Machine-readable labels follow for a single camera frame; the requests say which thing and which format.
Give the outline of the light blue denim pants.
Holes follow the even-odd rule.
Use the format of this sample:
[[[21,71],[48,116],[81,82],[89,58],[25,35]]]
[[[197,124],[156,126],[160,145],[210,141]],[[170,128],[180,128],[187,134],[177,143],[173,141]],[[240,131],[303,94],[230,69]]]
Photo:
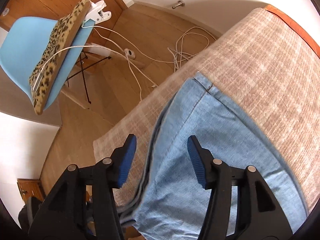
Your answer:
[[[134,226],[146,239],[197,239],[211,185],[231,178],[221,168],[249,166],[297,231],[308,208],[293,172],[254,121],[197,73],[160,113],[136,194],[119,210],[120,224]]]

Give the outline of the white power strip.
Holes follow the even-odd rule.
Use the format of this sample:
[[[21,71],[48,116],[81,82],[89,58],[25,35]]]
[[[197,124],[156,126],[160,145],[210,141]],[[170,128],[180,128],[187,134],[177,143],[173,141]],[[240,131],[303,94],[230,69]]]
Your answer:
[[[96,43],[87,43],[85,44],[85,47],[83,48],[83,50],[86,53],[92,53],[92,54],[96,54],[96,55],[100,55],[103,57],[110,57],[111,56],[111,51],[101,45],[98,45]]]

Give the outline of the pink plaid bed blanket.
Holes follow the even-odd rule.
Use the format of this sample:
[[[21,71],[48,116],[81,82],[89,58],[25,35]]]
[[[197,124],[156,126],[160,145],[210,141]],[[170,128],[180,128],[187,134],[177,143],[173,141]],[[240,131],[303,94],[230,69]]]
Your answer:
[[[126,205],[134,197],[160,112],[197,72],[254,120],[293,171],[312,210],[319,199],[319,57],[283,20],[261,8],[169,76],[93,142],[95,159],[101,160],[128,134],[137,137],[133,170],[126,184],[114,191],[116,204]]]

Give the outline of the leopard print chair cushion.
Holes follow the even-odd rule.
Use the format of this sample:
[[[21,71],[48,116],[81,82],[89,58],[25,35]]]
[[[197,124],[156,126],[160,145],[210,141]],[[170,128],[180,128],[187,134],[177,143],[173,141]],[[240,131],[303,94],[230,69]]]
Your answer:
[[[90,0],[81,0],[67,16],[59,19],[49,36],[48,44],[29,77],[34,111],[41,115],[67,50],[91,8]]]

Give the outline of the light blue plastic chair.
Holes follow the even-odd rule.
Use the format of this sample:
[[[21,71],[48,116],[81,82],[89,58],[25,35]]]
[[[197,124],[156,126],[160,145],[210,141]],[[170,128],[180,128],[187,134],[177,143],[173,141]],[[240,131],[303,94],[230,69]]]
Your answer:
[[[56,20],[40,17],[22,17],[15,21],[1,46],[1,67],[7,76],[27,94],[30,100],[31,86],[29,77],[40,61],[49,42],[50,34],[56,25]],[[57,74],[55,82],[43,109],[47,109],[57,98],[68,75],[74,67],[82,46],[88,44],[88,37],[92,31],[93,20],[80,28],[71,46],[65,51],[66,58]]]

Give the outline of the metal door stopper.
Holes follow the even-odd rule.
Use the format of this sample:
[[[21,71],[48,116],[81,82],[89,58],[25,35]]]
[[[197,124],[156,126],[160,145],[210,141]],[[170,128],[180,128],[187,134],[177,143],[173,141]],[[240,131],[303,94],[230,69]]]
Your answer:
[[[178,7],[184,7],[185,2],[183,0],[178,0],[175,4],[171,6],[172,9],[176,9]]]

